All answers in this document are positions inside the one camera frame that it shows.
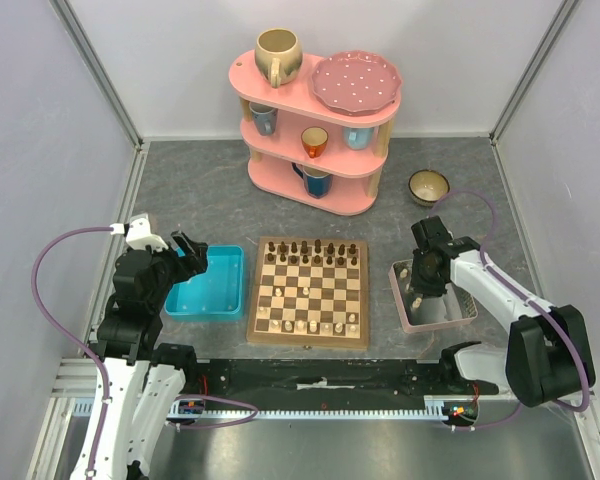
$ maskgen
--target orange cup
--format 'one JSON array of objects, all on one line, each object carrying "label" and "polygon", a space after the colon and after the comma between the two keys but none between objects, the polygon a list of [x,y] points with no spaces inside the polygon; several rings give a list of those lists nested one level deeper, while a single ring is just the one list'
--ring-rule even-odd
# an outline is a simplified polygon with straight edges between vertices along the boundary
[{"label": "orange cup", "polygon": [[301,135],[302,146],[309,158],[316,158],[322,155],[324,149],[327,148],[329,134],[324,128],[309,127]]}]

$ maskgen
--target bowl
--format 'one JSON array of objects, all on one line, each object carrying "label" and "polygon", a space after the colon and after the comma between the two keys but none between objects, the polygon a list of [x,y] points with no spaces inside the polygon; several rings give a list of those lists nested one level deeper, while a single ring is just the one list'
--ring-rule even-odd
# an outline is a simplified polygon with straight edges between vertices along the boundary
[{"label": "bowl", "polygon": [[409,179],[413,201],[423,207],[433,207],[450,189],[445,176],[435,170],[419,170]]}]

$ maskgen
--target blue cup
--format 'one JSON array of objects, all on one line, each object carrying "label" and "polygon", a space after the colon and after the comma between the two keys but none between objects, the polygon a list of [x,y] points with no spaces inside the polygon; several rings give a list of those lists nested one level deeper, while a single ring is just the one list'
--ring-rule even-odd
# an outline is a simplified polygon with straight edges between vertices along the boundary
[{"label": "blue cup", "polygon": [[249,103],[249,110],[253,116],[258,133],[262,136],[273,135],[278,121],[278,109],[259,103]]},{"label": "blue cup", "polygon": [[295,172],[300,175],[300,178],[304,180],[304,189],[310,197],[322,198],[329,193],[333,175],[311,167],[302,167],[302,170],[300,170],[295,163],[291,165]]},{"label": "blue cup", "polygon": [[367,148],[373,138],[374,127],[371,128],[351,128],[344,127],[344,143],[353,150],[362,150]]}]

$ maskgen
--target beige mug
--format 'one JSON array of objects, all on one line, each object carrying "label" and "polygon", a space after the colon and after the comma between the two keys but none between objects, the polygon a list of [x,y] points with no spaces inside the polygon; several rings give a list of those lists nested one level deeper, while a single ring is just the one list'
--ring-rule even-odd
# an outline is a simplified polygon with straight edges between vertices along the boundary
[{"label": "beige mug", "polygon": [[298,76],[302,66],[302,46],[291,30],[272,28],[258,36],[255,60],[271,87],[278,88]]}]

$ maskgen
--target blue plastic tray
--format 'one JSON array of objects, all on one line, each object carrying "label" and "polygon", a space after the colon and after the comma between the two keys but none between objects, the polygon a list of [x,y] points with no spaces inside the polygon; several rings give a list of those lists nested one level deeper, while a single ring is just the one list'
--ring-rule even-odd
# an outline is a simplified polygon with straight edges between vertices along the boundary
[{"label": "blue plastic tray", "polygon": [[242,318],[244,251],[237,245],[212,245],[207,260],[205,273],[174,285],[169,292],[164,309],[175,321],[236,322]]}]

